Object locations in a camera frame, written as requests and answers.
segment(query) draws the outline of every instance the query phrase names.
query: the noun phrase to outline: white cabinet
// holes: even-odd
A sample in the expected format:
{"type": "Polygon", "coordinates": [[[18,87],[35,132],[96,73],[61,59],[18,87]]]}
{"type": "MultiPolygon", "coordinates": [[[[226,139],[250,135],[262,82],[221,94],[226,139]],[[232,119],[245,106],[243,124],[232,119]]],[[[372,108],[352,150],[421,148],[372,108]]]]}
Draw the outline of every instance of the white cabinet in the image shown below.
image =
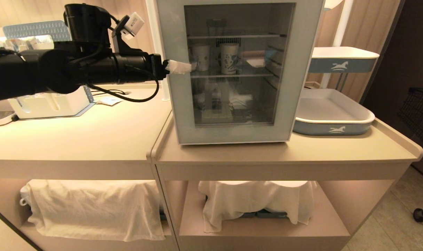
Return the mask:
{"type": "Polygon", "coordinates": [[[288,141],[323,1],[156,2],[178,142],[288,141]]]}

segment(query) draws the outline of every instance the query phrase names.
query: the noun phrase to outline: caster wheel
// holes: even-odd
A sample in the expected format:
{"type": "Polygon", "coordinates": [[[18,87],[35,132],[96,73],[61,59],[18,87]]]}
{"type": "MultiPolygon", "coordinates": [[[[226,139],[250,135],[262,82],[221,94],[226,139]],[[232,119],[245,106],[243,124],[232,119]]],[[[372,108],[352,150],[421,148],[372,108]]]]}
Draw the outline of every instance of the caster wheel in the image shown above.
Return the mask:
{"type": "Polygon", "coordinates": [[[416,222],[423,222],[423,209],[416,208],[413,212],[413,218],[416,222]]]}

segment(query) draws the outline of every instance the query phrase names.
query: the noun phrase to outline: white tray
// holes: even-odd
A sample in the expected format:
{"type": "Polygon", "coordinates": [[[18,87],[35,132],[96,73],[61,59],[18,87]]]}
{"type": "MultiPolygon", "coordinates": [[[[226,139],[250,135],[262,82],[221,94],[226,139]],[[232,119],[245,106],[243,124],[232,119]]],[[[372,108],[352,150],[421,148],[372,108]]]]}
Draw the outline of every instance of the white tray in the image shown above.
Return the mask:
{"type": "Polygon", "coordinates": [[[294,132],[306,135],[361,135],[374,114],[334,89],[304,89],[296,112],[294,132]]]}

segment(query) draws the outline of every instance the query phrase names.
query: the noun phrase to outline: glass door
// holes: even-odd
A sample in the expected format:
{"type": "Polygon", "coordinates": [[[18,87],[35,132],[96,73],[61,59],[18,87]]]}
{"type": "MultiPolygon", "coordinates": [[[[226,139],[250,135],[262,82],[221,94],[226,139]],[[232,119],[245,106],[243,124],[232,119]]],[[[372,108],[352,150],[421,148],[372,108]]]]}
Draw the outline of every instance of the glass door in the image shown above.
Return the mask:
{"type": "Polygon", "coordinates": [[[169,76],[179,142],[287,141],[321,5],[159,0],[167,59],[194,66],[169,76]]]}

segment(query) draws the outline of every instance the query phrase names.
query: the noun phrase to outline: white cloth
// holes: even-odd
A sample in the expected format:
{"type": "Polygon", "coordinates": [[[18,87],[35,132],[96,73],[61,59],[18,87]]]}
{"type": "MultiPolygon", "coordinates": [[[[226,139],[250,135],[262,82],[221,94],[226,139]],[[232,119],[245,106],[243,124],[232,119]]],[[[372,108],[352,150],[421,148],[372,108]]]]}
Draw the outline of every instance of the white cloth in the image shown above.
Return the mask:
{"type": "Polygon", "coordinates": [[[203,210],[204,232],[221,231],[222,221],[266,209],[286,212],[293,224],[308,224],[314,208],[315,181],[200,181],[208,196],[203,210]]]}
{"type": "Polygon", "coordinates": [[[21,197],[45,236],[164,240],[156,181],[31,180],[21,197]]]}

